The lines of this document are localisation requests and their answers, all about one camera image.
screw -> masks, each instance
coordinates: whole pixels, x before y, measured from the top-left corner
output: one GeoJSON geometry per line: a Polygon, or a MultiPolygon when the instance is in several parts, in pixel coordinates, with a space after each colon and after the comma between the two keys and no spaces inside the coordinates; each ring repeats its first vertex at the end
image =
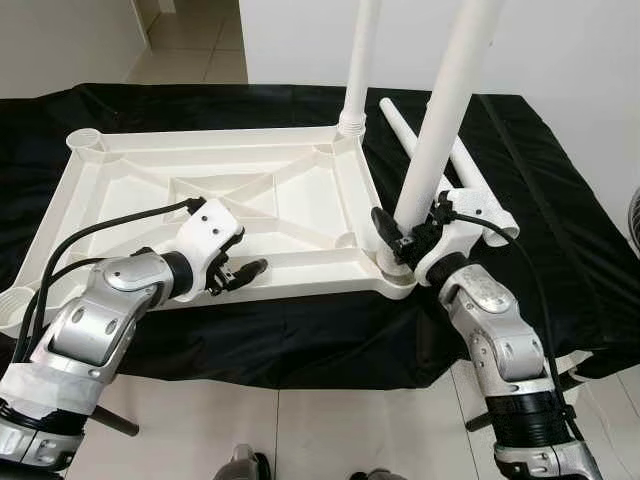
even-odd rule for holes
{"type": "Polygon", "coordinates": [[[113,331],[116,329],[116,325],[118,325],[118,319],[114,318],[109,322],[107,327],[104,329],[104,333],[106,333],[107,335],[111,335],[113,331]]]}
{"type": "Polygon", "coordinates": [[[82,315],[84,315],[84,308],[79,308],[78,310],[73,312],[73,315],[71,316],[71,321],[73,323],[78,323],[82,318],[82,315]]]}

black cloth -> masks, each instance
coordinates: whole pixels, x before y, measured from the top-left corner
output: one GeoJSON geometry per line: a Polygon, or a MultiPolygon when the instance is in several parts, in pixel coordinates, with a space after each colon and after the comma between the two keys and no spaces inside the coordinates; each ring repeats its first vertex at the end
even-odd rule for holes
{"type": "MultiPolygon", "coordinates": [[[[89,84],[0,101],[0,289],[22,263],[73,130],[331,125],[343,95],[332,87],[89,84]]],[[[369,91],[364,151],[383,207],[393,211],[408,158],[377,107],[383,96],[417,130],[428,93],[369,91]]],[[[549,128],[519,96],[474,96],[460,136],[521,226],[549,297],[559,353],[632,358],[640,346],[640,262],[549,128]]],[[[533,282],[517,252],[479,242],[472,258],[513,291],[541,333],[533,282]]],[[[2,344],[6,358],[12,341],[2,344]]],[[[274,388],[389,389],[427,386],[464,355],[435,293],[419,288],[402,301],[359,292],[150,313],[121,371],[274,388]]]]}

white plastic tube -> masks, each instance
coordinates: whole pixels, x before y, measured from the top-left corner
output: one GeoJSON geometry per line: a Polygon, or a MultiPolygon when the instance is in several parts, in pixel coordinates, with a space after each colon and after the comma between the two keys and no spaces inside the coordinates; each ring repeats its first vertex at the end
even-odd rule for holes
{"type": "Polygon", "coordinates": [[[404,231],[426,219],[503,4],[465,0],[458,13],[394,214],[404,231]]]}
{"type": "Polygon", "coordinates": [[[360,0],[358,7],[347,93],[338,122],[338,131],[347,137],[362,135],[365,130],[364,106],[373,61],[380,3],[381,0],[360,0]]]}
{"type": "MultiPolygon", "coordinates": [[[[409,158],[412,158],[413,152],[416,149],[416,143],[418,143],[417,135],[413,132],[407,121],[400,114],[400,112],[390,99],[383,98],[382,100],[380,100],[380,110],[382,110],[382,113],[387,119],[387,122],[389,122],[389,125],[391,125],[391,129],[396,134],[396,137],[398,137],[398,140],[400,140],[402,148],[404,148],[404,151],[407,152],[409,158]]],[[[443,174],[442,177],[440,177],[436,195],[443,190],[451,190],[452,188],[453,185],[451,185],[451,182],[443,174]]]]}
{"type": "MultiPolygon", "coordinates": [[[[383,98],[380,100],[380,109],[400,140],[404,150],[411,157],[418,140],[416,134],[413,133],[407,121],[402,117],[390,99],[383,98]]],[[[517,237],[520,233],[520,227],[518,227],[518,224],[511,214],[503,210],[491,187],[482,175],[482,172],[458,136],[456,136],[453,142],[450,158],[463,186],[485,192],[485,205],[478,205],[478,207],[481,207],[485,211],[486,219],[506,230],[510,236],[517,237]]],[[[452,188],[453,185],[451,185],[451,182],[449,182],[446,176],[442,175],[435,196],[443,190],[450,190],[452,188]]],[[[487,245],[492,247],[500,247],[507,243],[500,235],[489,228],[483,230],[482,236],[487,245]]]]}

floor tile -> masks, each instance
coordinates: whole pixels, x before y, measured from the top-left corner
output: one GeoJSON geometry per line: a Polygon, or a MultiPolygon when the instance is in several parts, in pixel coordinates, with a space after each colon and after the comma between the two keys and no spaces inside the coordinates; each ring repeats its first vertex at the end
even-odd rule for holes
{"type": "Polygon", "coordinates": [[[210,55],[204,50],[147,51],[129,75],[128,83],[200,83],[210,55]]]}
{"type": "Polygon", "coordinates": [[[66,478],[210,480],[233,446],[245,442],[273,464],[277,395],[208,380],[120,375],[100,403],[138,422],[140,433],[127,437],[90,420],[66,478]]]}
{"type": "Polygon", "coordinates": [[[636,414],[640,416],[640,365],[618,373],[618,377],[633,404],[636,414]]]}
{"type": "Polygon", "coordinates": [[[242,50],[242,24],[240,15],[233,15],[227,18],[222,25],[220,38],[216,43],[216,49],[219,50],[242,50]]]}
{"type": "Polygon", "coordinates": [[[246,84],[247,65],[244,52],[215,50],[204,78],[204,83],[246,84]]]}
{"type": "MultiPolygon", "coordinates": [[[[459,361],[452,367],[465,420],[486,411],[473,366],[459,361]]],[[[607,480],[640,478],[640,419],[616,375],[593,380],[570,391],[567,400],[589,448],[607,480]]],[[[469,434],[480,480],[500,477],[493,461],[495,436],[491,427],[469,434]]]]}
{"type": "Polygon", "coordinates": [[[411,480],[476,478],[450,372],[420,390],[280,392],[278,480],[376,467],[411,480]]]}
{"type": "Polygon", "coordinates": [[[222,27],[222,18],[211,15],[182,16],[162,13],[149,30],[151,48],[211,50],[222,27]]]}
{"type": "Polygon", "coordinates": [[[215,15],[226,18],[240,13],[239,0],[175,0],[176,12],[181,16],[215,15]]]}

white wall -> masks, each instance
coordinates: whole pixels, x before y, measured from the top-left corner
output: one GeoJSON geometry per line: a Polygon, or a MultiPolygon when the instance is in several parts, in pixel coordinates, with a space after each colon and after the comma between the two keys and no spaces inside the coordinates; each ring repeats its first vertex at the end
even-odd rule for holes
{"type": "Polygon", "coordinates": [[[131,0],[0,0],[0,98],[123,82],[144,49],[131,0]]]}
{"type": "MultiPolygon", "coordinates": [[[[240,0],[250,83],[344,85],[356,0],[240,0]]],[[[429,90],[459,0],[384,0],[373,86],[429,90]]],[[[478,92],[523,95],[627,234],[640,2],[508,0],[478,92]]]]}

